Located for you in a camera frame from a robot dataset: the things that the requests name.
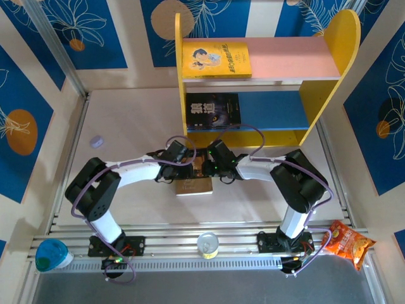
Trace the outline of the brown scroll cover book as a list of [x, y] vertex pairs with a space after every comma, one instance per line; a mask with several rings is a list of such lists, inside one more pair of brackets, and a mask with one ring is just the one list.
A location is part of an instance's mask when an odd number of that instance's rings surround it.
[[213, 184], [211, 177], [204, 177], [202, 167], [204, 163], [202, 149], [197, 149], [197, 156], [191, 163], [194, 167], [194, 177], [175, 180], [175, 193], [177, 196], [190, 196], [212, 194]]

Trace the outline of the purple old man book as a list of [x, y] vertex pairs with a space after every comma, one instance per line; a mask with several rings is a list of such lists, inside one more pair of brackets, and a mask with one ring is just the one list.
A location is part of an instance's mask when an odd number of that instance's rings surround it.
[[233, 125], [203, 125], [203, 124], [194, 124], [188, 125], [189, 130], [223, 130], [228, 127], [233, 127]]

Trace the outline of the black wolf eye book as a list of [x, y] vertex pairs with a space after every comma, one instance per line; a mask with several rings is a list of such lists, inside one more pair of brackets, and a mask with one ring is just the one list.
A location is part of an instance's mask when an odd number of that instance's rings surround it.
[[187, 126], [241, 123], [237, 93], [187, 93], [185, 102]]

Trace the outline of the yellow cartoon boy book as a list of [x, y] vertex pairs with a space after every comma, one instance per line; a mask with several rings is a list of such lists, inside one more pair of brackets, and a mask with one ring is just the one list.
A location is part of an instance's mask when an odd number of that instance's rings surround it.
[[245, 42], [184, 42], [184, 79], [250, 78], [252, 68]]

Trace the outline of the dark red-print face book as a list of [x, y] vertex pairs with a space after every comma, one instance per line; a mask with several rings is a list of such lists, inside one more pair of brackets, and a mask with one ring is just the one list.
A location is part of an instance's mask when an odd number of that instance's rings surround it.
[[232, 126], [219, 126], [219, 127], [212, 127], [212, 126], [191, 126], [187, 128], [188, 132], [217, 132], [220, 130], [225, 129], [240, 129], [239, 126], [232, 127]]

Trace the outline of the silver drink can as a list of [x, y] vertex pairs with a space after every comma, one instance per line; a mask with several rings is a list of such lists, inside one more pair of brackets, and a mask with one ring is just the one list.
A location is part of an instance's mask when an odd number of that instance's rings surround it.
[[216, 234], [205, 232], [197, 238], [197, 249], [204, 259], [212, 259], [217, 256], [219, 240]]

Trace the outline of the black controller board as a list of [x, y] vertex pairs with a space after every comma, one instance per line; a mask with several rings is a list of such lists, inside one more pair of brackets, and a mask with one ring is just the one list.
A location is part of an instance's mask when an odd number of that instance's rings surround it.
[[298, 257], [282, 257], [281, 258], [282, 268], [281, 271], [284, 274], [293, 274], [300, 270], [304, 262]]
[[126, 270], [127, 267], [127, 263], [119, 256], [110, 256], [101, 261], [101, 270]]

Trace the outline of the grey metal panel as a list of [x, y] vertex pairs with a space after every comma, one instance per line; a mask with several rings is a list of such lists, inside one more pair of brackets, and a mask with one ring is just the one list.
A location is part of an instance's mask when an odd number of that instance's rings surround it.
[[296, 278], [271, 270], [142, 272], [118, 286], [99, 274], [48, 274], [32, 304], [375, 304], [362, 275], [322, 268]]

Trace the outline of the yellow pink blue bookshelf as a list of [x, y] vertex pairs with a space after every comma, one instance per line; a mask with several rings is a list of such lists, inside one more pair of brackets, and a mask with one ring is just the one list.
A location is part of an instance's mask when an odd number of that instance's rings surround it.
[[175, 56], [180, 108], [186, 114], [187, 84], [195, 91], [239, 94], [242, 127], [222, 135], [231, 147], [300, 146], [352, 67], [361, 40], [358, 15], [338, 12], [322, 36], [245, 37], [252, 77], [184, 79], [180, 14], [175, 16]]

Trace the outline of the blue green plastic container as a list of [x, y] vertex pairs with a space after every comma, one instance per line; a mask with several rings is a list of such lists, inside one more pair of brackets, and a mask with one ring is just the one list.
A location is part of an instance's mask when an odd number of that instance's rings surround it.
[[35, 254], [35, 266], [39, 272], [62, 269], [73, 261], [67, 245], [58, 239], [47, 239], [39, 245]]

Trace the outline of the orange snack bag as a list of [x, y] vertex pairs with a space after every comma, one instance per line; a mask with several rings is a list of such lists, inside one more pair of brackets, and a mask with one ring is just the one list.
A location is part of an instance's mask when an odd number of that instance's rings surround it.
[[321, 245], [330, 253], [350, 260], [354, 268], [361, 270], [365, 255], [376, 241], [356, 232], [339, 220], [335, 220], [325, 233]]

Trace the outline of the aluminium rail bed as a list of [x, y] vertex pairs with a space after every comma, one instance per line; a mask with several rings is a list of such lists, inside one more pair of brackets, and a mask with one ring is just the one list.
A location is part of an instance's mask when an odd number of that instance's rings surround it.
[[[259, 255], [256, 235], [261, 232], [275, 232], [274, 222], [229, 222], [210, 224], [156, 224], [125, 225], [127, 236], [146, 238], [145, 258], [196, 258], [197, 238], [204, 232], [213, 232], [219, 239], [218, 256], [256, 257]], [[28, 260], [35, 258], [42, 241], [59, 239], [79, 258], [87, 258], [91, 230], [82, 226], [54, 226], [49, 235], [34, 236], [28, 249]]]

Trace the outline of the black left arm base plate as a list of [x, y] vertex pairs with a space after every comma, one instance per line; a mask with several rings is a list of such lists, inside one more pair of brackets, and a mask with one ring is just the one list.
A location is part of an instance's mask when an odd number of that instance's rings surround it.
[[[116, 251], [119, 251], [125, 257], [142, 256], [145, 249], [144, 236], [120, 236], [111, 244]], [[89, 238], [89, 249], [87, 255], [89, 257], [110, 257], [117, 254], [104, 244], [97, 236]]]

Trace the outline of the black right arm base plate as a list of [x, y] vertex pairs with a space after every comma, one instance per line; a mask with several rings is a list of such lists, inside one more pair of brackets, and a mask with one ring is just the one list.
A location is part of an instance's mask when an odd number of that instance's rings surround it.
[[291, 239], [281, 234], [261, 231], [256, 238], [260, 253], [311, 254], [315, 251], [310, 232], [302, 232], [298, 237]]

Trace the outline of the aluminium side rail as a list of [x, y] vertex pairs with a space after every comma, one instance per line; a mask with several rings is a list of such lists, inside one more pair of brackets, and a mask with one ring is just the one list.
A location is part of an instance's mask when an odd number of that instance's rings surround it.
[[320, 142], [321, 142], [321, 145], [322, 145], [322, 148], [323, 148], [323, 152], [325, 154], [325, 158], [327, 160], [327, 164], [328, 164], [328, 167], [329, 167], [329, 171], [330, 171], [331, 176], [332, 176], [333, 185], [335, 187], [336, 197], [337, 197], [337, 199], [339, 201], [341, 210], [342, 210], [343, 215], [344, 215], [344, 222], [348, 226], [350, 226], [352, 228], [356, 228], [356, 221], [353, 219], [351, 207], [348, 204], [347, 197], [346, 197], [346, 194], [344, 192], [343, 185], [342, 185], [342, 183], [340, 181], [340, 178], [339, 178], [337, 167], [336, 167], [335, 162], [333, 160], [332, 150], [331, 150], [328, 138], [327, 138], [327, 133], [325, 132], [325, 129], [323, 128], [323, 126], [322, 126], [322, 124], [320, 122], [318, 122], [316, 124], [316, 130], [317, 130], [317, 133], [319, 135]]
[[49, 235], [52, 231], [54, 219], [58, 217], [61, 205], [63, 203], [65, 189], [72, 169], [72, 164], [84, 125], [87, 109], [89, 107], [90, 96], [91, 93], [87, 92], [83, 98], [79, 98], [78, 110], [73, 112], [73, 125], [68, 130], [66, 141], [63, 146], [65, 150], [61, 154], [61, 159], [56, 172], [58, 184], [54, 195], [54, 201], [49, 212], [47, 224], [44, 228], [45, 235]]

